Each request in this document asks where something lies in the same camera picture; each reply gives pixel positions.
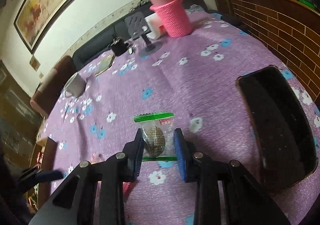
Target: silver screw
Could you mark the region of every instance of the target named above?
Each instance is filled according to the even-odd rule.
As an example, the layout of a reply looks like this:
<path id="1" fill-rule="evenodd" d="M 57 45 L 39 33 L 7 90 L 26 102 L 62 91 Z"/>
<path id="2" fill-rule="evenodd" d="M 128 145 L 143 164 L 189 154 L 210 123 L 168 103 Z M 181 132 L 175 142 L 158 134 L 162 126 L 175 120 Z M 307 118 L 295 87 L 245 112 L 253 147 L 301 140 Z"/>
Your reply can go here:
<path id="1" fill-rule="evenodd" d="M 202 154 L 201 152 L 196 152 L 196 153 L 193 154 L 193 156 L 194 156 L 195 158 L 199 159 L 199 158 L 202 158 L 202 157 L 203 157 L 203 154 Z"/>
<path id="2" fill-rule="evenodd" d="M 86 168 L 88 165 L 89 165 L 89 162 L 88 162 L 88 161 L 82 161 L 79 166 L 80 166 L 81 168 Z"/>
<path id="3" fill-rule="evenodd" d="M 124 157 L 125 157 L 125 153 L 123 153 L 123 152 L 119 152 L 119 153 L 116 154 L 116 158 L 117 159 L 122 159 Z"/>
<path id="4" fill-rule="evenodd" d="M 231 166 L 233 166 L 234 168 L 237 168 L 238 166 L 240 166 L 240 162 L 238 160 L 231 160 L 230 161 Z"/>

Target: gray phone holder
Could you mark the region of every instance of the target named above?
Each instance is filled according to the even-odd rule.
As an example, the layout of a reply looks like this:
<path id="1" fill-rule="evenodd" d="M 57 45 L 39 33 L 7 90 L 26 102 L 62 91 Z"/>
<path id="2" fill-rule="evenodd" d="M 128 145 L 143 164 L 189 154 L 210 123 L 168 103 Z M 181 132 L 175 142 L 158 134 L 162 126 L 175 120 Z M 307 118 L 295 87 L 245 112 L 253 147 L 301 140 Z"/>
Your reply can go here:
<path id="1" fill-rule="evenodd" d="M 160 41 L 151 43 L 150 39 L 148 39 L 147 34 L 150 33 L 150 29 L 144 20 L 142 12 L 136 12 L 135 14 L 126 17 L 124 22 L 127 25 L 128 33 L 133 40 L 138 39 L 141 36 L 146 43 L 146 47 L 139 51 L 139 57 L 151 55 L 162 47 Z"/>

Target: white wall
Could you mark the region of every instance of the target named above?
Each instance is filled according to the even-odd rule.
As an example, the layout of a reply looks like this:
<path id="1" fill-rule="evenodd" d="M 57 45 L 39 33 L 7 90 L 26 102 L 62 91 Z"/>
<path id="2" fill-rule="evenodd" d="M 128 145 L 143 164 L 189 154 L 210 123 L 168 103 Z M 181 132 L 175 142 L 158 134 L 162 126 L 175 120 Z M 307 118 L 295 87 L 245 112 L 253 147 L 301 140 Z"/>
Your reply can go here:
<path id="1" fill-rule="evenodd" d="M 13 25 L 23 0 L 7 0 L 0 16 L 1 59 L 18 84 L 31 96 L 39 84 L 40 72 L 46 75 L 87 30 L 130 1 L 132 0 L 73 0 L 40 42 L 34 54 L 41 63 L 36 72 L 29 65 L 31 54 Z M 205 2 L 209 8 L 216 9 L 214 0 Z"/>

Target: mug handle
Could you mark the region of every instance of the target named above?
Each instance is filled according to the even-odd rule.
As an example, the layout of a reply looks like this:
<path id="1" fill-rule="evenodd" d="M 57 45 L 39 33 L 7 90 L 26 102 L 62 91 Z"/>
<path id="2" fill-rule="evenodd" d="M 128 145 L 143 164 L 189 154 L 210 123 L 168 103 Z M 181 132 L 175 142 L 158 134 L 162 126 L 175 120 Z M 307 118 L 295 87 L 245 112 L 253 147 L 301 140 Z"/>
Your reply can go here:
<path id="1" fill-rule="evenodd" d="M 64 90 L 64 91 L 63 91 L 63 95 L 65 96 L 65 98 L 69 98 L 69 97 L 73 96 L 73 94 L 70 93 L 70 92 L 69 92 L 69 93 L 70 93 L 70 96 L 66 96 L 66 92 L 67 92 L 67 90 Z"/>

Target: snack packet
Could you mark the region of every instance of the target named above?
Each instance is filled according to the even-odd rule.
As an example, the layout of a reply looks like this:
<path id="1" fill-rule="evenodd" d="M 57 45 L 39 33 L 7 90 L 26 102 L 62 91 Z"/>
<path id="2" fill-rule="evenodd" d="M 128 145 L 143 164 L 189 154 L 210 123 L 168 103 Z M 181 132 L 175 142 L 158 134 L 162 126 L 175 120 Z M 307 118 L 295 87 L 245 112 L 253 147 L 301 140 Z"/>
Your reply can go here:
<path id="1" fill-rule="evenodd" d="M 173 117 L 170 112 L 148 113 L 134 116 L 141 125 L 145 141 L 143 161 L 176 161 L 173 143 Z"/>

